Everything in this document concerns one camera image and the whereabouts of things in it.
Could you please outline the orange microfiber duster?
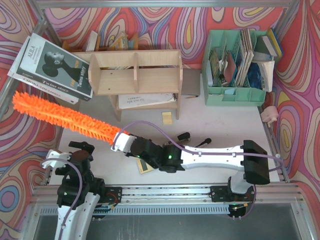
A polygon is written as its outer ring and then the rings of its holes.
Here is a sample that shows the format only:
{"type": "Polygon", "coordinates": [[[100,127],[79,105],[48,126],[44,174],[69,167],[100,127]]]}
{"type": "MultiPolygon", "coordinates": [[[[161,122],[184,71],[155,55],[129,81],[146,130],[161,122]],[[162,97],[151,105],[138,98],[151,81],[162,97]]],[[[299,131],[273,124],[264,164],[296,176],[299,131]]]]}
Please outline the orange microfiber duster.
{"type": "Polygon", "coordinates": [[[21,114],[78,132],[86,137],[102,140],[110,145],[113,144],[116,134],[121,131],[116,126],[26,92],[15,92],[12,103],[13,108],[21,114]]]}

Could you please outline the large black-cover book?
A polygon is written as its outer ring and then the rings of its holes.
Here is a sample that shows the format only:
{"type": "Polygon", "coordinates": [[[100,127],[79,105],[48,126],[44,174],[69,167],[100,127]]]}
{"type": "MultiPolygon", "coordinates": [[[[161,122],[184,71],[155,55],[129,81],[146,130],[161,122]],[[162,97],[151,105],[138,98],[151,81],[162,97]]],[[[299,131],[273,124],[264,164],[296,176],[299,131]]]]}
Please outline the large black-cover book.
{"type": "Polygon", "coordinates": [[[7,75],[71,104],[93,96],[89,63],[35,33],[26,38],[7,75]],[[77,63],[78,81],[71,76],[77,63]]]}

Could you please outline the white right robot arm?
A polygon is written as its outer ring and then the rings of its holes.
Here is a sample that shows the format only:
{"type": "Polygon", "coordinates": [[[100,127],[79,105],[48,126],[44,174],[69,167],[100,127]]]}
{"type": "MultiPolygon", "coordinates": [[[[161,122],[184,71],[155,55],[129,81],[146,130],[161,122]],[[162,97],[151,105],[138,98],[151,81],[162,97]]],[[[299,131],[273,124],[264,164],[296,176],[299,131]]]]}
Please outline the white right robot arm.
{"type": "Polygon", "coordinates": [[[227,148],[197,148],[174,144],[160,146],[150,139],[130,136],[120,150],[166,173],[195,168],[234,170],[235,175],[228,181],[229,190],[234,194],[243,195],[253,185],[270,183],[267,153],[252,140],[227,148]]]}

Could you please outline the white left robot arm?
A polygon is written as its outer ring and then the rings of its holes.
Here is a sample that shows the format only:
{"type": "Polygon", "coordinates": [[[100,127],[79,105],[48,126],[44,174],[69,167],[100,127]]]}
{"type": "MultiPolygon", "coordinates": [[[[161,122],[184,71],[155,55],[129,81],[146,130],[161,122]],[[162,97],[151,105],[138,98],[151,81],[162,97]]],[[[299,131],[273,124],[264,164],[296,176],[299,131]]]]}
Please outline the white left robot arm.
{"type": "Polygon", "coordinates": [[[91,171],[95,147],[85,141],[71,141],[69,146],[77,151],[59,155],[64,166],[55,174],[63,176],[57,190],[58,221],[56,240],[84,240],[87,237],[93,211],[106,193],[105,181],[94,177],[91,171]]]}

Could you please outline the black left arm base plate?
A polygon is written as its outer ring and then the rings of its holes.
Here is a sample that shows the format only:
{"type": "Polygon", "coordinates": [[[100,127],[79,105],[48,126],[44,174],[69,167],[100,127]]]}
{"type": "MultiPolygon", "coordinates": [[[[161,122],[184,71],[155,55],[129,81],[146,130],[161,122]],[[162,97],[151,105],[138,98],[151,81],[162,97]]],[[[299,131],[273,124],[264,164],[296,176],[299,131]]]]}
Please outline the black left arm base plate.
{"type": "Polygon", "coordinates": [[[122,202],[123,188],[119,186],[106,186],[102,198],[96,204],[91,221],[101,221],[107,214],[122,202]]]}

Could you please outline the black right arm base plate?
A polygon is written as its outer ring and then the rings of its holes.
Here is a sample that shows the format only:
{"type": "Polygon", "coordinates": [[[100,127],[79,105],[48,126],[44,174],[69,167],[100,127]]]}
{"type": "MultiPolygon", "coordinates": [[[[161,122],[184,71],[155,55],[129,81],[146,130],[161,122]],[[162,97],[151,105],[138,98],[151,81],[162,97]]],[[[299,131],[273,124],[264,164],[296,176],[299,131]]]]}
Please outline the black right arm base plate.
{"type": "Polygon", "coordinates": [[[250,186],[246,193],[233,193],[229,186],[213,185],[209,188],[208,196],[213,203],[227,203],[228,217],[233,221],[243,220],[254,209],[257,200],[257,187],[250,186]]]}

